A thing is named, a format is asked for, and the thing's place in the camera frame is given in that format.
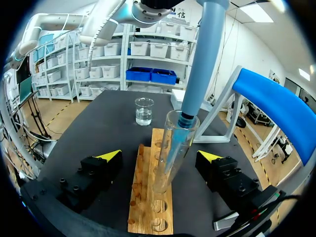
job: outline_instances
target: ceiling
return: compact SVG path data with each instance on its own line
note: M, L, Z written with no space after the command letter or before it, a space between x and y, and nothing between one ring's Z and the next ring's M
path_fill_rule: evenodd
M298 68L310 73L310 65L314 63L305 40L289 12L280 13L270 2L259 3L273 19L274 23L257 23L253 22L247 14L238 9L238 7L249 3L254 3L254 1L231 0L227 14L233 18L236 15L236 20L249 28L271 49L286 71L302 80L303 84L310 83L315 90L315 74L311 76L311 81L308 82L298 73Z

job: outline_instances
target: blue storage bin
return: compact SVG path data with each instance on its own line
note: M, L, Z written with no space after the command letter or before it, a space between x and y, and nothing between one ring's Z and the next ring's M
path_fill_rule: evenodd
M126 80L150 81L152 68L134 67L126 71Z
M164 70L164 69L153 69L152 71L152 82L166 83L166 84L176 84L177 76L174 71Z
M44 52L45 52L45 46L40 47L40 48L38 49L38 54L39 54L38 60L39 60L39 59L42 59L42 58L44 57Z
M33 62L37 62L39 59L39 53L37 50L33 51Z
M54 34L49 34L49 35L42 36L39 39L39 44L43 45L43 44L51 41L53 38L54 38Z

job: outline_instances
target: black table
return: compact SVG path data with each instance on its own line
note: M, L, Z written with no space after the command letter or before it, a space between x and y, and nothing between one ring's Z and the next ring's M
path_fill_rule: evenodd
M134 100L154 100L153 120L149 126L135 122ZM102 192L81 214L93 221L127 231L131 185L139 144L151 146L152 128L164 128L166 114L173 110L170 95L129 91L104 91L72 122L45 162L39 180L46 177L59 185L68 178L86 156L97 156L118 149L123 153L123 168L107 192ZM201 122L207 112L200 110ZM227 128L217 117L204 133L224 135ZM231 156L251 178L257 178L236 138L222 144L193 144L172 182L174 233L197 237L215 236L212 221L230 210L217 193L212 193L195 169L198 150L219 156Z

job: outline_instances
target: screw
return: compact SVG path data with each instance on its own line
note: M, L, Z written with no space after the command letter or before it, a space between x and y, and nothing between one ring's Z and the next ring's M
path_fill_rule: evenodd
M78 185L74 185L73 190L74 192L78 192L80 190L80 187Z
M246 191L246 188L244 186L240 186L238 190L243 193Z
M42 190L40 191L40 194L42 194L42 195L46 194L46 189L42 189Z
M59 183L61 185L66 185L67 184L67 180L65 178L60 178Z

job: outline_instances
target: floor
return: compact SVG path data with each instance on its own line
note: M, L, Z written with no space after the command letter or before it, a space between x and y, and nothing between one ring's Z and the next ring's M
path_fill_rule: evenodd
M62 133L68 128L72 121L86 108L86 106L89 105L89 103L89 101L70 103L66 100L37 100L37 105L41 114L41 118L45 124L47 132L51 135L52 139L55 140L60 138ZM23 106L23 111L25 115L24 119L28 122L30 130L38 133L39 131L31 116L31 111L28 104ZM228 126L229 123L226 121L226 113L220 112L219 116L221 120ZM262 140L264 140L268 136L271 130L270 127L265 127L258 124L254 125L248 118L246 118L246 120L257 132ZM238 138L238 142L244 150L247 158L252 164L263 189L265 189L269 184L276 186L283 178L287 176L287 174L291 170L298 168L301 165L300 159L295 150L294 152L292 152L288 160L284 164L282 164L281 160L284 158L284 154L280 152L280 150L278 150L277 148L274 148L273 152L274 154L278 153L281 157L276 159L275 164L272 164L271 162L271 159L273 158L272 153L262 159L261 162L254 162L255 159L252 158L252 154L254 153L254 150L257 150L257 148L260 146L258 139L247 127L241 129L237 128L235 130L235 135ZM13 152L10 153L10 156L17 166L21 166L22 163ZM14 175L12 174L13 166L9 163L8 166L10 167L9 170L14 179ZM303 187L299 187L295 193L301 193L302 189ZM273 223L271 229L274 229L277 226L278 222L280 222L287 215L293 204L293 201L285 201L279 207L278 212L274 213L274 215L271 217Z

